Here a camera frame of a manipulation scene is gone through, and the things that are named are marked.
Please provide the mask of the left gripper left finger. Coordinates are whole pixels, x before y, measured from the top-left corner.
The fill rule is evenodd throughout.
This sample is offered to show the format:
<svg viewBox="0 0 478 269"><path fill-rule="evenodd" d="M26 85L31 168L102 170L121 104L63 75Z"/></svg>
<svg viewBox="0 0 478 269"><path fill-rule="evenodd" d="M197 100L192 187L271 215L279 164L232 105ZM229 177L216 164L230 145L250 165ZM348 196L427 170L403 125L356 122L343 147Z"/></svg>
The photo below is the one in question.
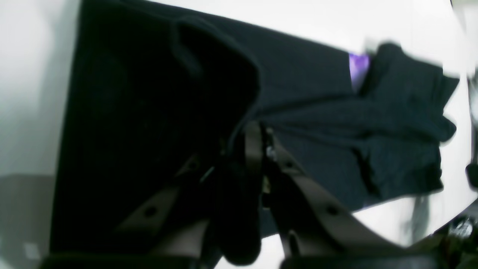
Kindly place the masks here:
<svg viewBox="0 0 478 269"><path fill-rule="evenodd" d="M160 190L114 229L112 249L202 260L214 211L215 189L206 180L214 161L206 153L189 157Z"/></svg>

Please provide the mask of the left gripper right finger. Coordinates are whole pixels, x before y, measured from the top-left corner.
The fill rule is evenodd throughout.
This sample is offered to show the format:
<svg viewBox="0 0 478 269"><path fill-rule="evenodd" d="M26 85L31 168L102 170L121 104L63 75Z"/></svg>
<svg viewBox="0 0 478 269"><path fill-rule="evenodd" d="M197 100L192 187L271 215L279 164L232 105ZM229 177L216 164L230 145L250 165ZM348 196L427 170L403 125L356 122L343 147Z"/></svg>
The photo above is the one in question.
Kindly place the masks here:
<svg viewBox="0 0 478 269"><path fill-rule="evenodd" d="M285 262L408 262L409 253L354 218L314 182L275 138L252 121L245 130L246 167L261 180Z"/></svg>

